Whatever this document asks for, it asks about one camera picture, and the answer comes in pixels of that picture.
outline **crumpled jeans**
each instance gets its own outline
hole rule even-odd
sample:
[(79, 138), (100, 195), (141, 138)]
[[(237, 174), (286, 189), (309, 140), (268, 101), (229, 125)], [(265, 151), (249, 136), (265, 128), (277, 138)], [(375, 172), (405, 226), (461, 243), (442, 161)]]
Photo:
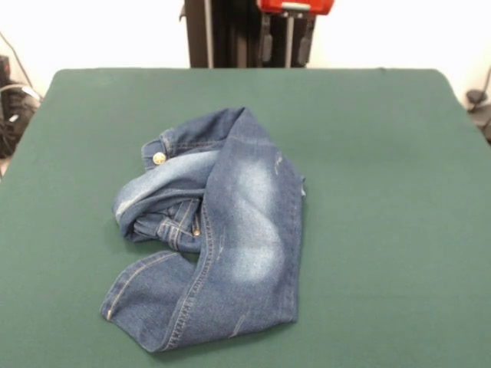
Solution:
[[(126, 268), (101, 307), (150, 352), (297, 320), (301, 176), (246, 109), (166, 130), (113, 211), (122, 236), (162, 250)], [(196, 253), (197, 262), (183, 253)]]

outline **metal pole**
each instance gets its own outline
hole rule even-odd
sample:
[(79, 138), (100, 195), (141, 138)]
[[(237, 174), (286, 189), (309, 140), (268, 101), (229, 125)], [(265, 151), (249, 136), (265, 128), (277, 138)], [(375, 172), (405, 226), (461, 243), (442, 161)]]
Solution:
[(285, 67), (292, 66), (292, 48), (293, 48), (293, 28), (295, 27), (295, 19), (288, 17), (286, 19), (286, 53)]
[(205, 0), (205, 19), (206, 19), (206, 50), (208, 57), (208, 68), (213, 68), (213, 18), (212, 1)]

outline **green table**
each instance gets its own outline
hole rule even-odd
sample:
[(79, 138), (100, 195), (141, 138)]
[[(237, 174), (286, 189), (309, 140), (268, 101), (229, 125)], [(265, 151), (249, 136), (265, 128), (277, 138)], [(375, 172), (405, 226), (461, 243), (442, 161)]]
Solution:
[[(99, 306), (140, 147), (250, 107), (307, 177), (297, 324), (150, 355)], [(0, 367), (491, 366), (491, 152), (436, 71), (57, 74), (0, 185)]]

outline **black cable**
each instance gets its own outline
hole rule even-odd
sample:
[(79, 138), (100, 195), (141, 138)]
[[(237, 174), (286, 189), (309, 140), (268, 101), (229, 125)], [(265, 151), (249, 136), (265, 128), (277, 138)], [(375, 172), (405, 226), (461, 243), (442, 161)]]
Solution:
[(483, 92), (487, 91), (490, 78), (491, 78), (491, 67), (489, 67), (489, 69), (488, 69), (488, 76), (486, 77), (486, 83), (484, 84)]
[(0, 38), (5, 42), (8, 48), (12, 50), (12, 53), (14, 54), (14, 58), (17, 61), (18, 66), (21, 68), (22, 73), (24, 74), (25, 80), (28, 82), (29, 86), (32, 88), (32, 83), (31, 80), (29, 79), (28, 74), (25, 72), (24, 66), (21, 63), (21, 60), (18, 58), (17, 52), (15, 51), (14, 47), (10, 44), (10, 42), (7, 41), (7, 38), (2, 34), (0, 31)]

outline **metal button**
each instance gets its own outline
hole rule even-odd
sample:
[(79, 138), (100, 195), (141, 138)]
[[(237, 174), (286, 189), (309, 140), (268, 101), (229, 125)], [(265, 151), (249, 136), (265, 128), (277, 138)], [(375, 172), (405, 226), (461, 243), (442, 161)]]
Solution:
[(153, 163), (156, 165), (162, 165), (163, 163), (166, 162), (166, 155), (164, 155), (161, 152), (157, 152), (156, 154), (153, 155)]

